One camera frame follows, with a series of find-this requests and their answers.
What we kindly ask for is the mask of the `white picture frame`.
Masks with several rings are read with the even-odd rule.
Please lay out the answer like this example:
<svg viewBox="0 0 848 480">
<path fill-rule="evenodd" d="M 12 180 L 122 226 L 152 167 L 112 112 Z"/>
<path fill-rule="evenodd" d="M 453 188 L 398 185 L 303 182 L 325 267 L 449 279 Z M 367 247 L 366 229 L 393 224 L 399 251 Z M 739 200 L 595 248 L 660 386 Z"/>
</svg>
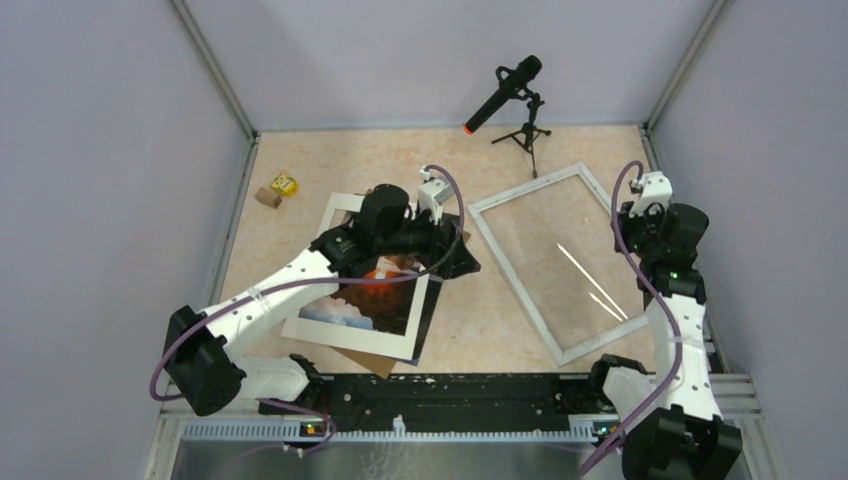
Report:
<svg viewBox="0 0 848 480">
<path fill-rule="evenodd" d="M 585 164 L 468 212 L 556 365 L 617 354 L 625 338 L 646 330 L 635 276 L 613 250 L 610 194 Z"/>
</svg>

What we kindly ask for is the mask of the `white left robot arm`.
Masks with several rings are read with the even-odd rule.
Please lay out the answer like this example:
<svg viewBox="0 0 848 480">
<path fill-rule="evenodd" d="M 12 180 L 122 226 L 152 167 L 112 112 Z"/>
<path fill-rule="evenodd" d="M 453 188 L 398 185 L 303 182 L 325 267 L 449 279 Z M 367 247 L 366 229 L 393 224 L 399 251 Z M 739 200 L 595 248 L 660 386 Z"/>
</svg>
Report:
<svg viewBox="0 0 848 480">
<path fill-rule="evenodd" d="M 321 233 L 264 281 L 216 305 L 177 309 L 168 320 L 151 397 L 183 400 L 199 417 L 216 414 L 260 371 L 245 365 L 242 352 L 309 304 L 353 286 L 383 292 L 431 275 L 449 280 L 479 272 L 464 240 L 464 214 L 444 211 L 450 198 L 465 205 L 446 176 L 423 181 L 414 205 L 404 189 L 378 185 L 349 220 Z"/>
</svg>

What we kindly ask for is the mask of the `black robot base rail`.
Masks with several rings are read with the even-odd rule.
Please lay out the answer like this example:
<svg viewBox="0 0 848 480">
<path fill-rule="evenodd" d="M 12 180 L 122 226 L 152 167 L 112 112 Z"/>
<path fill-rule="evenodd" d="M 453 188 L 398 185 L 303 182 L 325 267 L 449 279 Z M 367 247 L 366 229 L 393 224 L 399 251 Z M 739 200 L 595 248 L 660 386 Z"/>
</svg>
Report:
<svg viewBox="0 0 848 480">
<path fill-rule="evenodd" d="M 383 432 L 401 419 L 412 433 L 565 432 L 577 415 L 611 414 L 587 374 L 320 373 L 294 405 L 329 416 L 342 433 Z"/>
</svg>

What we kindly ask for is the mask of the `white photo mat board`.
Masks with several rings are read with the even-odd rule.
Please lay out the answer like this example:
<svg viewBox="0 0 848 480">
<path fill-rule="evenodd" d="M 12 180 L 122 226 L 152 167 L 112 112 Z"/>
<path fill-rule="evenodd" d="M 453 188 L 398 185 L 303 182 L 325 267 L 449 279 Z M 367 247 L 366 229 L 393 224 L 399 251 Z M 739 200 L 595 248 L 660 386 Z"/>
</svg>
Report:
<svg viewBox="0 0 848 480">
<path fill-rule="evenodd" d="M 356 350 L 380 356 L 408 361 L 413 358 L 413 348 L 430 275 L 422 276 L 413 282 L 416 284 L 414 300 L 408 318 L 406 331 L 401 335 L 381 333 L 362 326 L 363 318 L 357 309 L 334 301 L 331 296 L 315 300 L 302 307 L 299 312 L 287 319 L 282 329 L 284 337 L 306 342 L 322 344 L 334 348 Z M 376 284 L 396 283 L 396 278 L 380 276 Z"/>
</svg>

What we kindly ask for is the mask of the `clear acrylic glass sheet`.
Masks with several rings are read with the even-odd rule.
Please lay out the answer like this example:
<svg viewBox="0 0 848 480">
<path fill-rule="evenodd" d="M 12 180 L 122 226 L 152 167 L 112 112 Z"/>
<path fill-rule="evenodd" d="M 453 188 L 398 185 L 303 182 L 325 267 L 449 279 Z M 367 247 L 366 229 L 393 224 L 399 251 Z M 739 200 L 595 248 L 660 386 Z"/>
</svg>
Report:
<svg viewBox="0 0 848 480">
<path fill-rule="evenodd" d="M 480 211 L 494 246 L 560 351 L 642 312 L 633 272 L 613 251 L 604 194 L 591 178 L 571 173 Z"/>
</svg>

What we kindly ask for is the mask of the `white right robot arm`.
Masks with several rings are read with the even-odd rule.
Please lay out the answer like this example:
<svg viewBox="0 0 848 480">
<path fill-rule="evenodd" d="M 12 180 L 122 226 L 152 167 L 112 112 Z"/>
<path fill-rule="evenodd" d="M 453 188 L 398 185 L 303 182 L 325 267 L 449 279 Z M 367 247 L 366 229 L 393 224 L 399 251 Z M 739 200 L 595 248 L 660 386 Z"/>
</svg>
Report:
<svg viewBox="0 0 848 480">
<path fill-rule="evenodd" d="M 715 400 L 704 344 L 706 288 L 694 266 L 708 216 L 686 204 L 622 204 L 612 223 L 614 248 L 638 268 L 644 314 L 653 334 L 656 379 L 634 359 L 605 354 L 586 385 L 589 404 L 615 411 L 589 470 L 611 451 L 627 479 L 724 479 L 743 450 L 740 430 Z"/>
</svg>

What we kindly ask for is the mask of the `sunset landscape photo print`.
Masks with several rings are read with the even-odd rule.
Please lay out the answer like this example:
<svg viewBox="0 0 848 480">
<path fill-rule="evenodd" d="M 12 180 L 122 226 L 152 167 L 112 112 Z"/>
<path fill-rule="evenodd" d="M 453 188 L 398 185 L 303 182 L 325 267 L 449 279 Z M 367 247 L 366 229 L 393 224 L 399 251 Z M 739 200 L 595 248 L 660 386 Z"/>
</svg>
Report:
<svg viewBox="0 0 848 480">
<path fill-rule="evenodd" d="M 303 324 L 321 322 L 329 335 L 320 342 L 385 377 L 400 362 L 417 366 L 431 326 L 443 280 L 435 275 L 393 283 L 423 266 L 410 255 L 382 256 L 367 279 L 374 285 L 344 285 L 303 307 Z"/>
</svg>

